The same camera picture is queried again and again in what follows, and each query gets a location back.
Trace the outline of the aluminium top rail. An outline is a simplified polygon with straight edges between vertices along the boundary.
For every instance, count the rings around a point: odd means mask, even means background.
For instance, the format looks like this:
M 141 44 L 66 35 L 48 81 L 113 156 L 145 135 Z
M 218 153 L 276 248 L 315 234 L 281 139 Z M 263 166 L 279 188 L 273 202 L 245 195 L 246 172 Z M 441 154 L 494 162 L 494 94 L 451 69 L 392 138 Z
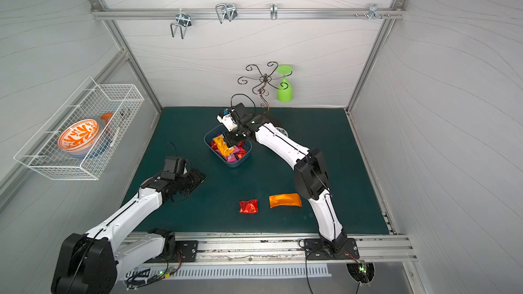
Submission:
M 191 9 L 113 9 L 92 11 L 96 20 L 175 20 L 182 10 L 192 21 L 218 20 L 214 8 Z M 369 8 L 280 8 L 276 20 L 349 20 L 357 19 L 354 14 L 366 13 Z M 271 20 L 268 8 L 237 8 L 236 20 Z M 381 14 L 389 14 L 389 19 L 403 19 L 406 10 L 378 8 Z

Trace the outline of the metal hook centre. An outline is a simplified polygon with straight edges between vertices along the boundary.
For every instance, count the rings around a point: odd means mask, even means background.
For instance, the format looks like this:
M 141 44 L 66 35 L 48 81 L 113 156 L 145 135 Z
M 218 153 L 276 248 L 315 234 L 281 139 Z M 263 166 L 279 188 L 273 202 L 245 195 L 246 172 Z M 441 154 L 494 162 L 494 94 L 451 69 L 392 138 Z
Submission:
M 221 24 L 223 24 L 225 20 L 232 22 L 238 16 L 234 4 L 218 4 L 215 6 L 215 12 L 217 13 L 218 20 Z

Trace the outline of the metal double hook left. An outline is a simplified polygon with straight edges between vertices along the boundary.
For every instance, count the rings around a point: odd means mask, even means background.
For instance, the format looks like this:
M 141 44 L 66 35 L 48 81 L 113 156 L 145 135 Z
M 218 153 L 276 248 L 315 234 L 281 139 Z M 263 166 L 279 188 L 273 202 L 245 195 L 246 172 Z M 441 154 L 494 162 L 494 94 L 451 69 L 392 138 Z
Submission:
M 182 10 L 175 16 L 175 21 L 170 24 L 171 35 L 174 38 L 176 34 L 181 39 L 185 38 L 188 28 L 192 25 L 191 17 Z

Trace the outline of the small red tea bag bottom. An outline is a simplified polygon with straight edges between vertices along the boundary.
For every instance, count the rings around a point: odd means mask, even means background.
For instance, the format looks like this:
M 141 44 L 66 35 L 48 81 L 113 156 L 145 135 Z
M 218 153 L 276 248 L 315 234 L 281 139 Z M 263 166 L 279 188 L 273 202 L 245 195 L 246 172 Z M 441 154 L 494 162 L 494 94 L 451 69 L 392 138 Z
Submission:
M 259 212 L 258 200 L 239 201 L 239 212 L 243 215 L 254 215 Z

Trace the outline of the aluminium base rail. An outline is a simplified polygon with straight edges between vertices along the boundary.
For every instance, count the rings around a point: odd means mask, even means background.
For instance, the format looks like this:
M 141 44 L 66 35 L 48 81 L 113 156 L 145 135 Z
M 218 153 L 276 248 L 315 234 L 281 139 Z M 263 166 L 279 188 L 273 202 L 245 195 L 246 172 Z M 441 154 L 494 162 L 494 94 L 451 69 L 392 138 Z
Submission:
M 196 241 L 195 264 L 261 265 L 305 262 L 307 233 L 179 232 L 178 241 Z M 366 262 L 416 262 L 418 257 L 406 235 L 349 235 L 345 250 L 355 250 Z

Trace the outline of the orange white patterned bowl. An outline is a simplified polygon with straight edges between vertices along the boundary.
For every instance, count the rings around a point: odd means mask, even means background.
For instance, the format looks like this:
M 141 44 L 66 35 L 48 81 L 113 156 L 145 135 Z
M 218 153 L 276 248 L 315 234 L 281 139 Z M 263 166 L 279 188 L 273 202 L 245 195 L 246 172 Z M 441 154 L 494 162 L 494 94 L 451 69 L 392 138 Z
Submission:
M 75 122 L 58 138 L 57 146 L 73 156 L 84 156 L 102 133 L 102 126 L 94 119 Z

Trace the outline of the black metal cup stand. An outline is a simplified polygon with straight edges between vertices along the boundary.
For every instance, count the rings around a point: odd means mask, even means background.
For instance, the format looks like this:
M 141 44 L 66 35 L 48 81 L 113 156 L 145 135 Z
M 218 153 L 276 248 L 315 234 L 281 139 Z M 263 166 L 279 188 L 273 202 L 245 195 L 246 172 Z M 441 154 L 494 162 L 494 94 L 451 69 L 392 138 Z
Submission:
M 245 70 L 247 72 L 257 71 L 259 76 L 256 77 L 250 77 L 250 76 L 241 76 L 237 79 L 237 83 L 240 85 L 248 84 L 250 80 L 256 81 L 257 84 L 254 85 L 251 89 L 252 93 L 257 95 L 262 100 L 262 107 L 266 109 L 266 111 L 262 114 L 264 117 L 266 117 L 276 128 L 281 127 L 282 123 L 278 121 L 276 118 L 269 116 L 270 111 L 270 104 L 266 100 L 266 97 L 269 96 L 269 88 L 274 89 L 276 91 L 276 96 L 279 88 L 279 83 L 281 81 L 281 75 L 276 72 L 276 69 L 281 66 L 276 61 L 270 61 L 267 64 L 268 68 L 272 68 L 272 71 L 268 73 L 262 73 L 261 69 L 256 64 L 249 64 L 246 66 Z

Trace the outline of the pink tea bag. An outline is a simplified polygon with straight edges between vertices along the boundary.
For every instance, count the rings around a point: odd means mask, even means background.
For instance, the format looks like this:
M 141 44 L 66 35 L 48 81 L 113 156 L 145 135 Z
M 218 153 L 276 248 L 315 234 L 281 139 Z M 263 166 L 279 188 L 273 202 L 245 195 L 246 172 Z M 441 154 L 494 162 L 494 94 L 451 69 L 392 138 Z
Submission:
M 226 156 L 226 157 L 225 157 L 225 160 L 226 160 L 228 163 L 235 163 L 235 162 L 237 162 L 238 159 L 237 159 L 236 155 L 235 155 L 234 153 L 232 153 L 232 154 Z

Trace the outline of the metal bracket right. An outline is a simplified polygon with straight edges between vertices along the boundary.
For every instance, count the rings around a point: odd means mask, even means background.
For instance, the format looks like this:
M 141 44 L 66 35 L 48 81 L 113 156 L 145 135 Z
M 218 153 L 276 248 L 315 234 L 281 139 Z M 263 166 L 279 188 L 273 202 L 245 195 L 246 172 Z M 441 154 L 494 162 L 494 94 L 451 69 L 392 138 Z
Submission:
M 389 14 L 381 14 L 378 12 L 378 7 L 376 4 L 372 4 L 369 7 L 369 10 L 363 14 L 354 14 L 357 19 L 366 19 L 366 20 L 384 20 L 389 19 Z

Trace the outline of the yellow foil tea bag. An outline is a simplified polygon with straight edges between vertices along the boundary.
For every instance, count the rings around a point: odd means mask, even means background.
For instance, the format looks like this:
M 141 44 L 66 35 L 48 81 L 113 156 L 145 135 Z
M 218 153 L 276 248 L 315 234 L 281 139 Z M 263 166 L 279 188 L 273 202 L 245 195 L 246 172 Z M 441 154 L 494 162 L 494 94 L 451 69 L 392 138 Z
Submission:
M 232 153 L 234 153 L 235 149 L 234 147 L 229 147 L 224 140 L 224 137 L 222 134 L 218 135 L 217 137 L 214 137 L 213 140 L 217 144 L 218 151 L 223 157 L 226 157 Z

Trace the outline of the blue yellow patterned bowl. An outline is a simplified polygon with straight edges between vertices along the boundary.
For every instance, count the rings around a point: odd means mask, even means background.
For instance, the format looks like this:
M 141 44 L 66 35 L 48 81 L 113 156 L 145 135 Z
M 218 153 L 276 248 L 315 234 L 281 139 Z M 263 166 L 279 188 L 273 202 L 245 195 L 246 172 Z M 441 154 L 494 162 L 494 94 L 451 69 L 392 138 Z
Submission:
M 288 133 L 285 129 L 281 128 L 281 127 L 278 127 L 276 128 L 281 134 L 283 134 L 285 137 L 289 137 L 288 136 Z

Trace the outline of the blue plastic storage box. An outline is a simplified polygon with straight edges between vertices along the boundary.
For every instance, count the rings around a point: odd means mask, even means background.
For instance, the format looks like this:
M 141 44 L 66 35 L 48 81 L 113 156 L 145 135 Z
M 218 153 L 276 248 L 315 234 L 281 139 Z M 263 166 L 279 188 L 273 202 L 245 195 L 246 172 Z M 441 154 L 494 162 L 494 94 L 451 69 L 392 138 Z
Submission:
M 225 126 L 218 125 L 204 136 L 204 143 L 228 167 L 238 167 L 250 157 L 252 144 L 245 140 L 229 146 L 225 141 L 226 132 Z

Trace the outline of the orange spoon in basket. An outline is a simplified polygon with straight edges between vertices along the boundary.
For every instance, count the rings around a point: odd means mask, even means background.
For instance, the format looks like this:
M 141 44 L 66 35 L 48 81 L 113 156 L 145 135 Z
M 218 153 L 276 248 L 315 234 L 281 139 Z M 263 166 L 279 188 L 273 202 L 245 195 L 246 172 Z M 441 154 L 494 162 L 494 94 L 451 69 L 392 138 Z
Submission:
M 112 112 L 104 113 L 100 117 L 100 119 L 104 122 L 104 129 L 107 129 L 108 133 L 110 133 L 110 130 L 111 130 L 110 126 L 109 126 L 109 122 L 112 119 L 112 117 L 113 117 L 113 113 Z

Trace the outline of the orange foil tea bag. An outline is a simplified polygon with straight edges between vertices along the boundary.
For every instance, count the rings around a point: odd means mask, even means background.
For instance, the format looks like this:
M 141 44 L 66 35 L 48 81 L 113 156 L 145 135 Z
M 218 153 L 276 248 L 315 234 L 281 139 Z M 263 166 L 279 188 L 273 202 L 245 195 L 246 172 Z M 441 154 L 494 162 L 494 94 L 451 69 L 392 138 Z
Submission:
M 301 196 L 298 193 L 271 195 L 269 202 L 270 208 L 279 206 L 302 207 Z

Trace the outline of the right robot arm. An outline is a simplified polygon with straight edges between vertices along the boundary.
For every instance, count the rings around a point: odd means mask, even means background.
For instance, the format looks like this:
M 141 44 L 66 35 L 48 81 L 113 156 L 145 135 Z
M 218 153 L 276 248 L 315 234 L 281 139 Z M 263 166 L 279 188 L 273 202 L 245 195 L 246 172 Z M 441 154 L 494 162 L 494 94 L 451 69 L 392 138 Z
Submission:
M 264 114 L 249 113 L 239 103 L 221 110 L 217 120 L 226 128 L 225 143 L 232 147 L 243 140 L 255 140 L 286 162 L 294 173 L 296 192 L 311 205 L 324 248 L 339 253 L 347 235 L 336 216 L 330 192 L 330 177 L 323 153 L 307 148 L 284 135 Z

